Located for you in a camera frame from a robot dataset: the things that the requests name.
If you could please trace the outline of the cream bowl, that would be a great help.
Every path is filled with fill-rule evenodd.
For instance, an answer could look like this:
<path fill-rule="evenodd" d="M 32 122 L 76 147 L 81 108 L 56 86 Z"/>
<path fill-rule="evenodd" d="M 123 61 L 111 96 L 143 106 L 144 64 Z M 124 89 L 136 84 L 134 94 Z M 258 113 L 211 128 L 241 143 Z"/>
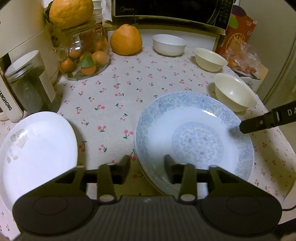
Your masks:
<path fill-rule="evenodd" d="M 208 49 L 195 48 L 194 53 L 197 65 L 208 72 L 218 72 L 228 64 L 221 55 Z"/>
<path fill-rule="evenodd" d="M 241 79 L 226 73 L 214 76 L 217 99 L 233 112 L 239 113 L 257 105 L 256 94 Z"/>

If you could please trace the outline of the large blue patterned plate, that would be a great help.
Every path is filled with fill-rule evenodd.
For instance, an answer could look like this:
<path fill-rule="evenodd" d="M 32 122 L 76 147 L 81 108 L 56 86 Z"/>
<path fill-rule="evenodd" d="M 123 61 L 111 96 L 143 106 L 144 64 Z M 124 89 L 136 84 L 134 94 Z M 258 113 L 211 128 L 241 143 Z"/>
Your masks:
<path fill-rule="evenodd" d="M 174 92 L 155 99 L 142 112 L 134 136 L 134 150 L 151 183 L 177 196 L 164 157 L 197 169 L 219 166 L 248 180 L 254 164 L 249 135 L 241 133 L 239 117 L 221 102 L 194 92 Z"/>

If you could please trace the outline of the white plate with grey flowers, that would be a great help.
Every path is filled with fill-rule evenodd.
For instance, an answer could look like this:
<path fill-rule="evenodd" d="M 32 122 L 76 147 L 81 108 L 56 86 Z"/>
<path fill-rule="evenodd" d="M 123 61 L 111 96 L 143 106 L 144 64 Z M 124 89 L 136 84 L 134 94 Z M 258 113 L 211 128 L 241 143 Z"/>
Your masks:
<path fill-rule="evenodd" d="M 43 111 L 17 123 L 1 145 L 1 199 L 16 200 L 77 165 L 78 146 L 70 123 Z"/>

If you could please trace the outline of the white bowl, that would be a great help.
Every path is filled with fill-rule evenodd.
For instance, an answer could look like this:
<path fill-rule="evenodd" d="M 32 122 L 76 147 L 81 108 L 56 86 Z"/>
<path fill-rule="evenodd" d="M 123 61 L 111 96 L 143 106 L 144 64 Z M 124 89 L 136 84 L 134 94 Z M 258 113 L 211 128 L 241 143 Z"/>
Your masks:
<path fill-rule="evenodd" d="M 179 56 L 184 52 L 187 45 L 186 40 L 183 38 L 168 35 L 157 34 L 152 37 L 153 48 L 165 56 Z"/>

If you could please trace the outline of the cherry print tablecloth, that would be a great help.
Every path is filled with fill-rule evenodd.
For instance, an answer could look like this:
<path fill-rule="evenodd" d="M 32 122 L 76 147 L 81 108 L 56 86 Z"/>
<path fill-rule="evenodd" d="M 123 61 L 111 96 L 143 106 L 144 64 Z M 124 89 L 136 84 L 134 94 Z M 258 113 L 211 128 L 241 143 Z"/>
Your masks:
<path fill-rule="evenodd" d="M 200 69 L 194 53 L 164 57 L 152 47 L 131 57 L 111 54 L 99 75 L 80 81 L 60 78 L 59 114 L 73 126 L 78 162 L 94 169 L 124 154 L 133 156 L 133 137 L 143 110 L 167 93 L 214 96 L 213 73 Z M 250 182 L 274 195 L 284 208 L 295 207 L 295 153 L 279 128 L 251 135 L 255 163 Z"/>

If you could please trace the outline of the clear plastic snack bag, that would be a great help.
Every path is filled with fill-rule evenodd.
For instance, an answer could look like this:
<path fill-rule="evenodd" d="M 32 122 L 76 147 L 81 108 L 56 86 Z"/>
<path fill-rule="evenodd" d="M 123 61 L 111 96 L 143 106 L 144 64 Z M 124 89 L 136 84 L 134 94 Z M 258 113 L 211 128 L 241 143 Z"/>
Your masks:
<path fill-rule="evenodd" d="M 253 47 L 241 40 L 232 40 L 224 53 L 228 66 L 246 74 L 261 70 L 262 63 Z"/>

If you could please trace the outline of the glass jar with metal lid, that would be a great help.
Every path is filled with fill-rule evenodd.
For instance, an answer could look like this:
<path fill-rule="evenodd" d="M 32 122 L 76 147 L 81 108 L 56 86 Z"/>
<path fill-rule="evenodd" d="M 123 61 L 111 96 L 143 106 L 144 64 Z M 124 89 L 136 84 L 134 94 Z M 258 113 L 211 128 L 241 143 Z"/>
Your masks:
<path fill-rule="evenodd" d="M 59 110 L 60 102 L 46 72 L 39 50 L 13 62 L 4 73 L 8 84 L 28 115 Z"/>

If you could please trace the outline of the black Midea microwave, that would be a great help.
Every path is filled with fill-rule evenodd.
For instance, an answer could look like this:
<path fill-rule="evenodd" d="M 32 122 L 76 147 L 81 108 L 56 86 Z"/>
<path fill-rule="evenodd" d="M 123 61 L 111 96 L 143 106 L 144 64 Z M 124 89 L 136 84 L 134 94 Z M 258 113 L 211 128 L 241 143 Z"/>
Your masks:
<path fill-rule="evenodd" d="M 119 0 L 112 1 L 114 17 L 140 16 L 194 22 L 226 30 L 231 0 Z"/>

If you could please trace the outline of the glass jar of tangerines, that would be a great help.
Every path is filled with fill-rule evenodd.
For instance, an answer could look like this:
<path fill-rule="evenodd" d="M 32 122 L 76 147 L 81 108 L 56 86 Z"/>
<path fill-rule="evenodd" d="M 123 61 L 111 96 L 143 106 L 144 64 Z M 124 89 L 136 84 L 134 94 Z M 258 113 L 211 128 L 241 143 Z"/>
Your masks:
<path fill-rule="evenodd" d="M 95 20 L 62 30 L 60 45 L 54 51 L 59 70 L 68 80 L 98 75 L 109 63 L 105 29 Z"/>

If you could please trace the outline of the orange citrus on table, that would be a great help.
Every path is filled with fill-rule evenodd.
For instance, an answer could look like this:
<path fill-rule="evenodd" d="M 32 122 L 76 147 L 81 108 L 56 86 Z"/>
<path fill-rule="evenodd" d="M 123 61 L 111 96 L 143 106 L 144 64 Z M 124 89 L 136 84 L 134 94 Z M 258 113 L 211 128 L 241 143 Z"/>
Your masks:
<path fill-rule="evenodd" d="M 124 24 L 111 35 L 110 46 L 116 54 L 134 55 L 142 49 L 142 37 L 135 26 Z"/>

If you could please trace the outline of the large orange citrus on jar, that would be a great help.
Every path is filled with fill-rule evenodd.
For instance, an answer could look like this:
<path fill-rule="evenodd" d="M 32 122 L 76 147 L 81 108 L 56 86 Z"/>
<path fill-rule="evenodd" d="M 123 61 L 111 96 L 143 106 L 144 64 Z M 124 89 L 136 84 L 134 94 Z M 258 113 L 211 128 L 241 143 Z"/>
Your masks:
<path fill-rule="evenodd" d="M 93 14 L 93 1 L 54 0 L 49 8 L 50 22 L 60 30 L 76 27 L 88 21 Z"/>

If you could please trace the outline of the white Changhong air fryer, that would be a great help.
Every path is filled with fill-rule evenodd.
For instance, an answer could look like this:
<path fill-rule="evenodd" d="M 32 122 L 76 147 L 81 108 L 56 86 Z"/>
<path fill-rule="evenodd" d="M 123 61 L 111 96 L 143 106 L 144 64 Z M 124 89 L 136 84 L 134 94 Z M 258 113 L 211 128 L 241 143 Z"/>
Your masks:
<path fill-rule="evenodd" d="M 41 54 L 48 78 L 54 84 L 58 67 L 42 1 L 1 1 L 1 110 L 13 123 L 23 118 L 24 108 L 4 78 L 4 72 L 30 51 Z"/>

